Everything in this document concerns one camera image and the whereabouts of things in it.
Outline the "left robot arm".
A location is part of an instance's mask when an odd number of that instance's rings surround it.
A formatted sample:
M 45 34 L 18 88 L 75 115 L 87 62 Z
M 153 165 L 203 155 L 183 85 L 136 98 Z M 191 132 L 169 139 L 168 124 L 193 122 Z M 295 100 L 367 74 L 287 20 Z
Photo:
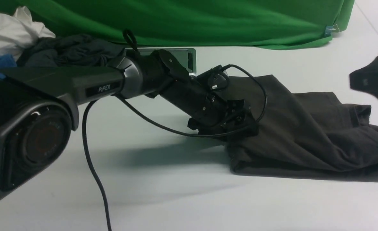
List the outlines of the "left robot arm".
M 192 76 L 174 55 L 127 50 L 105 67 L 13 67 L 0 70 L 0 200 L 50 166 L 79 125 L 78 106 L 107 96 L 121 101 L 161 96 L 190 116 L 188 127 L 227 140 L 258 133 L 259 116 L 245 99 L 218 95 L 230 85 L 226 70 Z

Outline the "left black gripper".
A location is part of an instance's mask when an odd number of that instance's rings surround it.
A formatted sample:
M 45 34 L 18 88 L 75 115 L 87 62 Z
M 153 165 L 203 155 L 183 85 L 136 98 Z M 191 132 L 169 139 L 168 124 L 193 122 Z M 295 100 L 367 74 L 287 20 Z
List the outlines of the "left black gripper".
M 187 126 L 199 135 L 228 135 L 245 139 L 259 134 L 245 99 L 226 100 L 218 95 L 230 85 L 228 66 L 216 66 L 188 80 L 174 80 L 160 92 L 168 102 L 190 116 Z

